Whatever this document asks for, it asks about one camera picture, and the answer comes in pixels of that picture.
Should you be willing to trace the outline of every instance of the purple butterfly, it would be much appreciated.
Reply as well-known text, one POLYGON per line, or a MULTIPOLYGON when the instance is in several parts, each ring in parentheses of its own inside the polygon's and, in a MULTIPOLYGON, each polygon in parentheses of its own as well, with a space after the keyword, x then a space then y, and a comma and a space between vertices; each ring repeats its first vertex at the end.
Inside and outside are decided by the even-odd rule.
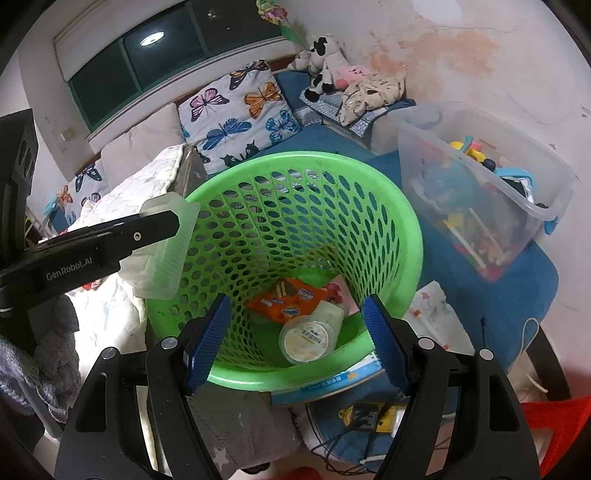
POLYGON ((191 100, 189 104, 193 107, 193 110, 191 110, 191 121, 194 122, 197 120, 207 105, 225 105, 226 103, 230 103, 230 100, 220 95, 217 92, 217 88, 208 88, 201 95, 197 95, 191 100))

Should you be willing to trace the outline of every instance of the white sheet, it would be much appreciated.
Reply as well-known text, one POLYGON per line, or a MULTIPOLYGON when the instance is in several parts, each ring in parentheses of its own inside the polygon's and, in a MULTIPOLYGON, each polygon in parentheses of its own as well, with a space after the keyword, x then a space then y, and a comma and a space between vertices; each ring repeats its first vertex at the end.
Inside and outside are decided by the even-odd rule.
MULTIPOLYGON (((167 192, 177 175, 183 145, 165 148, 151 163, 124 180, 99 202, 82 210, 71 230, 138 213, 142 204, 167 192)), ((80 331, 74 336, 82 380, 100 352, 109 346, 121 353, 145 350, 148 320, 145 303, 118 274, 108 276, 96 290, 71 291, 80 331)))

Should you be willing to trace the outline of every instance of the blue gripper pad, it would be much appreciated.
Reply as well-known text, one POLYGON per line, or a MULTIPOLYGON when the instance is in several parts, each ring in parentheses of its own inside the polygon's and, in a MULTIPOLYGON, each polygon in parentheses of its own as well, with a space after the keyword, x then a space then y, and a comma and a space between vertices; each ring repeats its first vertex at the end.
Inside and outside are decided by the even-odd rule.
POLYGON ((185 388, 189 393, 195 393, 207 381, 231 320, 232 304, 230 298, 224 295, 217 305, 213 305, 213 310, 210 309, 206 314, 204 321, 207 321, 207 325, 194 343, 191 353, 185 353, 185 388))
POLYGON ((367 297, 363 301, 363 321, 390 383, 402 392, 407 392, 411 388, 411 380, 407 375, 407 357, 390 325, 390 322, 396 320, 393 320, 381 302, 378 302, 377 296, 367 297))

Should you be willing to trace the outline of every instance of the toy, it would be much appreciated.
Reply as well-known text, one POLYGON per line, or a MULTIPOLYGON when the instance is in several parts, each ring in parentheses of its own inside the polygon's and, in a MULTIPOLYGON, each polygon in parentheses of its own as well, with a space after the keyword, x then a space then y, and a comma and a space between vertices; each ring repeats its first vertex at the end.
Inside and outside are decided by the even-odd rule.
POLYGON ((335 87, 337 90, 346 90, 350 85, 363 80, 363 77, 373 73, 371 69, 363 65, 343 66, 336 69, 337 79, 335 87))
POLYGON ((472 137, 466 137, 464 142, 451 142, 450 146, 465 153, 468 157, 472 157, 478 163, 483 163, 486 160, 486 155, 477 150, 477 148, 482 148, 482 146, 473 142, 472 137))

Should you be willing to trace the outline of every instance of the ceiling light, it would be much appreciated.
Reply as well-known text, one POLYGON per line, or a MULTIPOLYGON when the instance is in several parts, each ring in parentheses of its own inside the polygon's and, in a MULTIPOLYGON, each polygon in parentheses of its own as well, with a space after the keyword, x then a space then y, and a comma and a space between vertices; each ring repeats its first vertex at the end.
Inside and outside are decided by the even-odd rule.
POLYGON ((145 37, 141 42, 139 42, 139 44, 142 45, 142 47, 145 47, 147 45, 151 45, 154 42, 157 42, 163 36, 164 36, 164 32, 152 33, 151 35, 148 35, 147 37, 145 37))

